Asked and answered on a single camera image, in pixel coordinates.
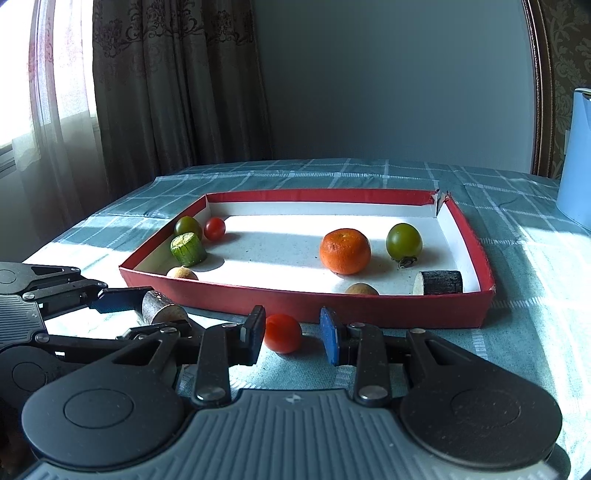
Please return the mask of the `red cherry tomato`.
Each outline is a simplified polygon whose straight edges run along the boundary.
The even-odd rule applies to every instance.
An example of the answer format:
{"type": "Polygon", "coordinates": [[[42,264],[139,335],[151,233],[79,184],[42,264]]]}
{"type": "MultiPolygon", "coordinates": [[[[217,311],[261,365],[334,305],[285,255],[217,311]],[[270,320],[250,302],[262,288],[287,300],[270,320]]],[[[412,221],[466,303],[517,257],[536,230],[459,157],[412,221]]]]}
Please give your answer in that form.
{"type": "Polygon", "coordinates": [[[225,234],[225,223],[219,217],[211,217],[204,226],[204,236],[209,242],[221,240],[225,234]]]}
{"type": "Polygon", "coordinates": [[[301,324],[284,314],[274,314],[266,318],[264,343],[277,354],[290,354],[301,347],[303,331],[301,324]]]}

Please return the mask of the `orange tangerine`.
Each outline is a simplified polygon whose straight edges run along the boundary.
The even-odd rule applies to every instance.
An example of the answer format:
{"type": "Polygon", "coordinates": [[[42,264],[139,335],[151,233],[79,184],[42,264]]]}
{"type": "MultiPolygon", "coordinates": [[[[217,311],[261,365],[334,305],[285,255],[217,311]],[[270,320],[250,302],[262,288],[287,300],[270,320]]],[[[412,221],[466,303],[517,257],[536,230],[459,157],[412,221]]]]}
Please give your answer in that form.
{"type": "Polygon", "coordinates": [[[353,275],[370,263],[370,242],[359,230],[341,228],[322,239],[318,254],[322,265],[335,274],[353,275]]]}

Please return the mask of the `large green tomato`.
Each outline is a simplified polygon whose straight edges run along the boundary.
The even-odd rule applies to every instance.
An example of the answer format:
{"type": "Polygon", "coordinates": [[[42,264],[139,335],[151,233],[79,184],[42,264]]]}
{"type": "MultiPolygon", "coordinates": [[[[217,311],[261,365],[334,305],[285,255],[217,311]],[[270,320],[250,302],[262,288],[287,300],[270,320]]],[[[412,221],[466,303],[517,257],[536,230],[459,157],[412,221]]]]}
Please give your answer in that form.
{"type": "Polygon", "coordinates": [[[423,239],[420,232],[411,224],[399,223],[391,227],[386,249],[390,257],[402,268],[414,264],[423,251],[423,239]]]}

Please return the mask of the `red cardboard tray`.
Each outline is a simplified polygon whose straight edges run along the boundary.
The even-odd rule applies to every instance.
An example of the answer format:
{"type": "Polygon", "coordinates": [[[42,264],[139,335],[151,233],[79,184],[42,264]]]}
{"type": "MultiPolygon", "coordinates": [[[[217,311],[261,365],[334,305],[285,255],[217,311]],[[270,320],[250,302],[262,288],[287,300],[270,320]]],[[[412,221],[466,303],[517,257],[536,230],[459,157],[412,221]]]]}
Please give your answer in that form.
{"type": "Polygon", "coordinates": [[[166,224],[132,252],[119,271],[130,286],[150,286],[176,303],[245,314],[262,305],[270,314],[317,322],[322,307],[345,322],[384,328],[475,328],[489,310],[496,285],[487,255],[457,203],[437,191],[407,189],[287,189],[209,193],[185,209],[198,221],[219,217],[225,234],[206,242],[198,280],[168,278],[176,261],[166,224]],[[423,239],[418,260],[402,268],[387,252],[396,224],[413,225],[423,239]],[[332,230],[353,228],[370,241],[372,258],[358,275],[322,265],[318,249],[332,230]],[[458,270],[463,292],[414,295],[420,271],[458,270]],[[353,283],[379,296],[346,294],[353,283]]]}

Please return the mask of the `cut cucumber piece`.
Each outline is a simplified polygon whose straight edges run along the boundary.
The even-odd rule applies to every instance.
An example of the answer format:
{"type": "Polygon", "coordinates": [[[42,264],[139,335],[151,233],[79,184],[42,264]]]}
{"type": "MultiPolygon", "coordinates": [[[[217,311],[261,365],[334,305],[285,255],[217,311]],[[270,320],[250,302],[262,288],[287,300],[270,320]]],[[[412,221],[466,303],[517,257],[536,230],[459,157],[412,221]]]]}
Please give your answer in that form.
{"type": "Polygon", "coordinates": [[[169,250],[176,261],[184,267],[197,265],[207,257],[207,251],[194,232],[175,236],[170,241],[169,250]]]}

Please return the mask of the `small green tomato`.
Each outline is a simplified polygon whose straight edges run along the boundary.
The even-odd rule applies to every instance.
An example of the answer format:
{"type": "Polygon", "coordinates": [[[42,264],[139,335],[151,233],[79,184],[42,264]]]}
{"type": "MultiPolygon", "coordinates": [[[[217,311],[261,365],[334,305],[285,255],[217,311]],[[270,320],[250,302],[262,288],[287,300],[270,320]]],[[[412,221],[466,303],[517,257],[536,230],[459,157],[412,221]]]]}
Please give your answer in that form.
{"type": "Polygon", "coordinates": [[[199,240],[202,239],[202,227],[197,219],[191,216],[182,216],[174,226],[174,235],[179,236],[186,233],[193,233],[199,240]]]}

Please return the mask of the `sheer white curtain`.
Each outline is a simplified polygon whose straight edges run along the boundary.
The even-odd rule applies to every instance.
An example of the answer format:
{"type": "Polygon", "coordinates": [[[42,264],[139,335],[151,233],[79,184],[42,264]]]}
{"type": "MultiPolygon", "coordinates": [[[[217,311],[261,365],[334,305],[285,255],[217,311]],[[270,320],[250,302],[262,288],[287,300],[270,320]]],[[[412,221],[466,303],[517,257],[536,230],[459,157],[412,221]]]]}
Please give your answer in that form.
{"type": "Polygon", "coordinates": [[[109,198],[92,76],[92,6],[1,4],[1,144],[43,241],[109,198]]]}

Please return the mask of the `dark patterned curtain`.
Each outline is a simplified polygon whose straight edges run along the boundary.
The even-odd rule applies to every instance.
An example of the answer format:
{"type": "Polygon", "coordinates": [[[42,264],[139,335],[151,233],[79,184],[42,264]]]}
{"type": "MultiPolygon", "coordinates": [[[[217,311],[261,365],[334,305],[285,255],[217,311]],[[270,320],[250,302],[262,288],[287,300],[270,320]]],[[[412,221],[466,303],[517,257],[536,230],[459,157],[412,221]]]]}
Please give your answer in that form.
{"type": "Polygon", "coordinates": [[[109,189],[273,152],[249,1],[96,1],[93,80],[109,189]]]}

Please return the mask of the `blue electric kettle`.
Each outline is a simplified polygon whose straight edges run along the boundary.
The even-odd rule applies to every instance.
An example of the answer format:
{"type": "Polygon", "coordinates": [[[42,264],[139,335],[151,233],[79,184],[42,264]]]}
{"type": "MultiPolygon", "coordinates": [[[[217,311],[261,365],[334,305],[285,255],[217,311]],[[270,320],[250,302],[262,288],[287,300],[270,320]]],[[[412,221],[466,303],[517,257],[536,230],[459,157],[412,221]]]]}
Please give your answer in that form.
{"type": "Polygon", "coordinates": [[[591,101],[589,88],[577,88],[573,96],[571,128],[557,208],[572,221],[590,229],[591,202],[591,101]]]}

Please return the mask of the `dark wooden door frame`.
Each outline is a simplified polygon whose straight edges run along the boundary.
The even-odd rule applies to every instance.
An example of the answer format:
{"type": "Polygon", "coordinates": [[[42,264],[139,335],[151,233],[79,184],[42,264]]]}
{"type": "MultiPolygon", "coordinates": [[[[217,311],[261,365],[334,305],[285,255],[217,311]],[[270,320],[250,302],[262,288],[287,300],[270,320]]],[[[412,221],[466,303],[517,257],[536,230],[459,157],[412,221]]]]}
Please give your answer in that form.
{"type": "Polygon", "coordinates": [[[531,172],[562,176],[574,91],[590,85],[590,3],[522,3],[533,66],[535,129],[531,172]]]}

